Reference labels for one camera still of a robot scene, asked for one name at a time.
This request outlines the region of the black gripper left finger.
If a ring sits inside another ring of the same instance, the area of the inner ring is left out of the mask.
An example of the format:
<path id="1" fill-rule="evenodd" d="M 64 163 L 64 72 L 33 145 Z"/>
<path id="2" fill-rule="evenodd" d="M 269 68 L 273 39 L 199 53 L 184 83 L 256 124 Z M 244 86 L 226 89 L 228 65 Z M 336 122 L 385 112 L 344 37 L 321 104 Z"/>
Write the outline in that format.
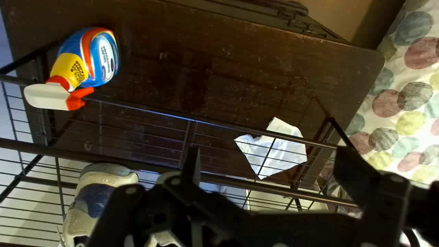
<path id="1" fill-rule="evenodd" d="M 200 181 L 200 151 L 188 149 L 181 171 L 165 173 L 145 190 L 117 188 L 86 247 L 203 247 L 202 222 L 189 205 Z"/>

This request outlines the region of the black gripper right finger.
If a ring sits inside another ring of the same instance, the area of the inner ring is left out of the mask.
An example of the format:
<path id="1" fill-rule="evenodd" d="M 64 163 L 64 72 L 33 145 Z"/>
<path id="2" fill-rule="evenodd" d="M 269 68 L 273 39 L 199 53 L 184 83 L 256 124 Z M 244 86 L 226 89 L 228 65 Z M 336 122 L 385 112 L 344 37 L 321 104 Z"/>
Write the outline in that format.
<path id="1" fill-rule="evenodd" d="M 396 247 L 409 207 L 409 181 L 377 171 L 348 146 L 336 149 L 333 175 L 362 210 L 355 243 L 361 247 Z"/>

